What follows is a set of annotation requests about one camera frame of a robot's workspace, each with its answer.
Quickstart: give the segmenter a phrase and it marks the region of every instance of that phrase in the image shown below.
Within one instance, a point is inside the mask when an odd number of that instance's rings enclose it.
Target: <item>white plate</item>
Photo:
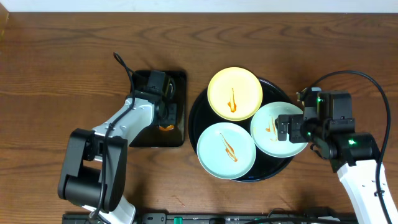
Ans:
[[[223,136],[233,148],[236,162],[226,152],[228,145],[224,143]],[[256,145],[242,127],[233,123],[217,123],[200,135],[197,154],[200,164],[211,175],[221,179],[236,179],[253,166]]]
[[[250,124],[250,133],[256,146],[266,154],[285,158],[301,152],[307,143],[291,143],[289,134],[286,141],[278,141],[277,130],[274,128],[275,119],[280,114],[302,114],[303,111],[293,104],[273,102],[260,108]]]

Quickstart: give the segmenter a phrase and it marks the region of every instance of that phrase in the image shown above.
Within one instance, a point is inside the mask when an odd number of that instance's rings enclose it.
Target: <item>wood grain surface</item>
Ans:
[[[385,89],[392,129],[384,164],[398,202],[398,16],[394,14],[12,13],[0,42],[0,223],[60,223],[84,209],[57,186],[69,134],[91,129],[124,102],[133,69],[184,69],[187,116],[219,70],[239,66],[291,99],[318,77],[355,69]],[[379,146],[386,126],[377,89],[352,75],[323,89],[353,96],[357,131]],[[306,149],[277,176],[256,183],[212,177],[188,133],[178,148],[129,148],[124,195],[138,209],[170,213],[268,213],[353,207],[329,162]]]

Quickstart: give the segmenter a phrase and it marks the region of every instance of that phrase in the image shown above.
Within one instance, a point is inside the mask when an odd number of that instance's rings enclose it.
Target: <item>black plate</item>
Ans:
[[[261,106],[277,101],[291,103],[289,97],[279,87],[275,86],[269,81],[262,79],[259,80],[262,86],[263,95]],[[195,153],[197,153],[197,144],[200,135],[205,131],[206,128],[213,124],[220,122],[230,122],[239,125],[248,133],[250,133],[251,120],[252,117],[243,121],[228,121],[227,119],[218,116],[210,107],[209,101],[207,100],[206,88],[195,100],[191,109],[191,113],[189,114],[188,132],[192,148]],[[251,170],[244,176],[234,180],[241,182],[255,182],[268,179],[279,173],[293,159],[293,156],[288,158],[276,158],[268,156],[258,147],[256,147],[256,150],[256,160],[254,161],[254,165]]]

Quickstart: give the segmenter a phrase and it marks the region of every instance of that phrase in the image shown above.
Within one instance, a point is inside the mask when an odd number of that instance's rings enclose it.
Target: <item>white backdrop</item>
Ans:
[[[398,0],[0,0],[10,12],[398,12]]]

